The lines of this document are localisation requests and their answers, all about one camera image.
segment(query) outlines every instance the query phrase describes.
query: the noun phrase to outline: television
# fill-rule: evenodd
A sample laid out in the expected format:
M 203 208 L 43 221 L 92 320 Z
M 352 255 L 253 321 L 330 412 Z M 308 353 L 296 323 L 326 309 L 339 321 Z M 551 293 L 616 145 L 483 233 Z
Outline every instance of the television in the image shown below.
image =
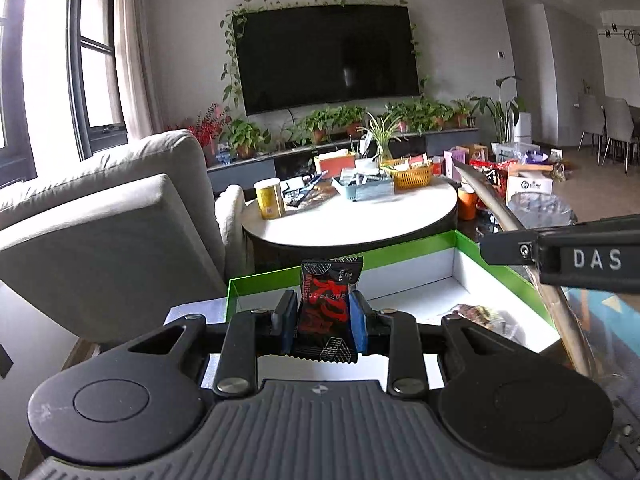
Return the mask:
M 419 94 L 406 7 L 312 6 L 234 21 L 247 115 Z

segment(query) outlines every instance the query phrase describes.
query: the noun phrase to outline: woven basket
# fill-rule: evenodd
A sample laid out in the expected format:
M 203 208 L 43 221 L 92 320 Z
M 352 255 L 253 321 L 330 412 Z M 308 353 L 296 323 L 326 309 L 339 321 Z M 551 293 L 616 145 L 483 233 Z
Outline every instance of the woven basket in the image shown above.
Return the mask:
M 406 162 L 405 158 L 394 158 L 393 160 L 385 160 L 382 166 L 397 166 Z M 389 173 L 394 180 L 396 189 L 413 189 L 415 187 L 428 186 L 433 176 L 433 166 L 423 166 L 414 170 L 398 171 L 389 169 Z

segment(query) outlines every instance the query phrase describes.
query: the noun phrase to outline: gray wall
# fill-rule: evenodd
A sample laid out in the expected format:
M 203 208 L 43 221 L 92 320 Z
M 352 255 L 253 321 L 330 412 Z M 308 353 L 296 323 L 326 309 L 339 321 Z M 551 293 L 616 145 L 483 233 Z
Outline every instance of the gray wall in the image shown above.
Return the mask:
M 508 9 L 507 22 L 518 81 L 518 94 L 531 113 L 533 140 L 556 144 L 558 100 L 556 71 L 543 4 Z
M 604 102 L 604 78 L 598 31 L 584 21 L 545 5 L 556 69 L 558 91 L 558 146 L 580 144 L 579 110 L 574 107 L 584 79 Z
M 31 437 L 27 404 L 64 365 L 78 338 L 0 282 L 0 343 L 14 365 L 0 378 L 0 468 L 18 478 Z
M 640 107 L 640 50 L 624 36 L 600 36 L 600 51 L 607 95 Z
M 165 123 L 195 117 L 222 97 L 225 83 L 220 81 L 220 73 L 227 60 L 219 23 L 226 9 L 241 1 L 150 0 L 154 77 Z M 421 72 L 432 76 L 433 93 L 447 100 L 471 92 L 496 96 L 494 81 L 513 73 L 502 1 L 408 1 L 412 21 L 418 25 Z M 505 59 L 498 58 L 499 50 L 506 53 Z M 515 88 L 506 90 L 509 93 Z M 304 112 L 295 110 L 296 114 Z M 287 117 L 286 112 L 274 112 L 255 119 L 274 127 Z

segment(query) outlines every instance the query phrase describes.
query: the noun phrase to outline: orange cup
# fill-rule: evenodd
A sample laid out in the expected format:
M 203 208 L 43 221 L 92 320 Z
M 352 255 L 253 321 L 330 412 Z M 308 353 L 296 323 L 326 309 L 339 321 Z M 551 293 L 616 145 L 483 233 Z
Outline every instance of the orange cup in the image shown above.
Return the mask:
M 478 195 L 469 184 L 463 184 L 458 190 L 458 218 L 473 220 L 476 217 Z

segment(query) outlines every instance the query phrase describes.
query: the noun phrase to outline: floor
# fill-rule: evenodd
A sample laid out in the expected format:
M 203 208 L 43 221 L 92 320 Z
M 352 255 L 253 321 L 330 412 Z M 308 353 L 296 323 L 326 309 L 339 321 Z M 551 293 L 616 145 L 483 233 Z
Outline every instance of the floor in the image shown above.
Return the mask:
M 596 165 L 596 155 L 590 146 L 564 150 L 563 156 L 573 168 L 566 182 L 554 184 L 554 194 L 565 199 L 578 217 L 587 222 L 608 218 L 640 214 L 640 168 L 613 164 L 609 157 L 604 166 Z

